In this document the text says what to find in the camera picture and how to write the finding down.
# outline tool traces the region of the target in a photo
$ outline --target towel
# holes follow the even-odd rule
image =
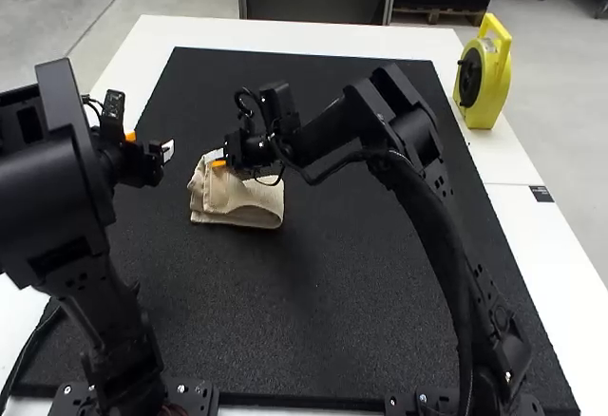
[[[203,155],[188,183],[190,221],[275,229],[283,222],[283,180],[267,186],[241,180],[226,165],[215,166]],[[273,183],[276,176],[258,178]]]

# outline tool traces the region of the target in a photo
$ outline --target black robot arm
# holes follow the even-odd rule
[[[0,263],[20,289],[53,296],[82,328],[91,407],[156,414],[162,360],[114,270],[105,228],[115,221],[114,185],[158,184],[163,149],[125,138],[120,92],[108,92],[90,130],[68,60],[39,65],[36,76],[37,85],[0,95]]]
[[[246,96],[260,109],[262,132],[256,133]],[[451,399],[426,388],[418,389],[413,399],[390,394],[387,413],[454,414],[458,408],[460,415],[539,414],[532,405],[522,405],[533,403],[542,411],[538,402],[520,394],[531,360],[529,342],[484,263],[465,249],[452,220],[458,213],[436,119],[405,74],[396,65],[377,69],[369,79],[345,87],[340,98],[304,126],[285,83],[265,86],[258,94],[243,89],[235,99],[245,125],[226,136],[229,166],[257,170],[279,161],[315,185],[346,164],[365,161],[418,232],[456,330],[460,393]],[[353,140],[361,142],[360,150],[315,177],[305,170]]]

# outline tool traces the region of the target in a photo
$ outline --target black cable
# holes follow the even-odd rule
[[[256,103],[260,112],[262,110],[262,101],[259,99],[259,97],[256,95],[256,93],[251,91],[246,86],[242,87],[239,91],[237,91],[235,93],[233,98],[235,100],[235,104],[238,107],[238,110],[240,111],[238,117],[241,118],[240,114],[243,114],[245,117],[251,119],[254,116],[254,110],[252,108],[248,107],[247,104],[245,104],[245,102],[243,101],[243,98],[242,98],[243,96],[254,100],[254,103]]]
[[[335,174],[340,169],[352,162],[371,161],[374,159],[389,161],[390,163],[394,164],[395,168],[403,176],[407,185],[413,187],[416,193],[419,193],[424,201],[425,208],[432,211],[432,213],[429,213],[428,215],[430,217],[437,217],[438,222],[445,226],[446,233],[445,236],[442,237],[442,240],[446,244],[446,247],[449,248],[450,254],[454,259],[454,262],[450,263],[450,267],[453,269],[453,272],[455,272],[454,281],[458,282],[456,285],[456,299],[454,300],[447,297],[447,288],[445,288],[444,285],[441,286],[442,290],[444,290],[444,293],[446,294],[448,304],[451,302],[449,308],[450,313],[452,314],[452,322],[456,332],[456,337],[458,339],[458,369],[460,383],[458,416],[468,416],[470,413],[473,391],[472,330],[470,327],[469,293],[468,286],[466,285],[465,275],[468,263],[466,261],[466,254],[463,243],[460,239],[460,234],[445,205],[435,195],[435,193],[433,193],[418,172],[416,172],[411,164],[411,161],[395,150],[364,149],[352,152],[313,178],[302,167],[293,163],[287,157],[286,152],[280,148],[280,145],[274,136],[271,136],[268,141],[275,150],[278,159],[285,166],[294,169],[298,174],[300,174],[300,176],[309,185],[317,185],[321,183],[323,180],[326,180],[329,176]]]
[[[473,392],[473,352],[472,352],[472,328],[470,325],[470,305],[469,292],[466,285],[466,269],[468,268],[467,257],[463,242],[460,238],[458,228],[454,224],[449,211],[443,202],[433,193],[431,188],[416,172],[411,165],[411,162],[402,154],[389,150],[388,152],[376,153],[375,157],[389,160],[393,163],[395,169],[403,176],[406,184],[413,188],[424,200],[425,209],[430,217],[437,218],[436,223],[442,224],[445,228],[445,234],[442,236],[442,241],[450,250],[450,255],[453,262],[450,262],[450,268],[456,275],[454,281],[458,282],[456,286],[456,300],[454,306],[450,304],[450,312],[452,313],[452,322],[458,339],[458,369],[459,369],[459,403],[458,415],[468,416],[471,407],[471,398]],[[441,285],[444,293],[447,295],[446,288]]]
[[[275,138],[270,137],[268,139],[268,141],[270,142],[270,145],[275,150],[275,153],[276,153],[276,156],[278,157],[278,159],[285,166],[289,167],[290,169],[295,170],[302,177],[302,179],[304,179],[304,181],[306,181],[306,183],[308,183],[311,186],[318,185],[319,183],[321,183],[324,180],[326,180],[329,176],[335,174],[340,169],[342,169],[343,167],[351,164],[352,162],[363,161],[366,158],[365,157],[365,153],[366,153],[365,150],[357,150],[355,152],[351,152],[347,156],[343,157],[342,159],[340,159],[337,162],[335,162],[334,164],[332,164],[330,167],[328,167],[327,169],[325,169],[323,172],[321,172],[317,176],[311,177],[306,172],[306,170],[304,170],[303,168],[301,168],[300,166],[298,166],[297,164],[295,164],[293,161],[291,161],[289,159],[289,157],[287,157],[287,155],[285,154],[285,152],[280,148],[280,146],[276,142]]]
[[[136,296],[140,292],[140,282],[136,281],[129,289]],[[41,322],[36,326],[36,328],[32,331],[32,333],[28,337],[28,341],[21,348],[19,355],[17,356],[17,360],[15,361],[12,369],[10,370],[9,376],[7,377],[7,381],[2,387],[2,391],[0,391],[0,415],[4,413],[5,409],[7,409],[7,402],[9,401],[10,394],[12,393],[12,389],[15,383],[21,377],[23,370],[29,365],[31,360],[36,356],[40,345],[47,337],[50,330],[55,327],[59,321],[66,317],[66,312],[64,312],[63,307],[58,305],[53,309],[49,316],[46,319],[41,320]]]
[[[282,180],[283,180],[283,174],[285,173],[285,164],[281,163],[281,169],[278,172],[278,176],[276,176],[276,180],[273,181],[272,183],[266,183],[264,181],[259,180],[258,177],[258,173],[254,172],[254,180],[259,183],[260,185],[264,185],[264,186],[277,186]]]
[[[91,102],[87,102],[87,103],[84,103],[84,105],[88,105],[91,109],[93,109],[93,111],[95,112],[95,115],[97,116],[97,120],[99,121],[99,124],[102,124],[102,114],[97,109],[97,107],[95,107],[95,104],[93,104]]]

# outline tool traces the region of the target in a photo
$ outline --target white table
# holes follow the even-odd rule
[[[456,61],[463,50],[454,31],[445,28],[145,15],[91,92],[96,98],[102,98],[108,88],[126,92],[125,129],[137,124],[174,47],[430,60],[449,98]],[[536,202],[533,197],[528,185],[542,185],[542,179],[505,117],[499,118],[492,131],[471,131],[453,103],[452,108],[581,412],[583,416],[605,415],[608,292],[558,206]],[[5,335],[0,340],[0,383],[6,379],[46,301],[32,290],[18,293],[7,289],[9,285],[6,276],[0,277],[0,322],[4,326],[10,323],[16,331],[11,339]],[[17,304],[23,304],[19,312],[12,308]],[[49,405],[33,399],[11,399],[7,414],[42,416]],[[257,413],[227,408],[220,414]]]

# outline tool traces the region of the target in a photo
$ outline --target gray floor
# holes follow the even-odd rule
[[[490,9],[514,38],[504,113],[608,285],[608,22],[591,18],[594,6],[492,0]],[[88,91],[143,13],[238,16],[237,0],[0,0],[0,90],[69,55]],[[463,42],[476,34],[463,20],[443,24]]]

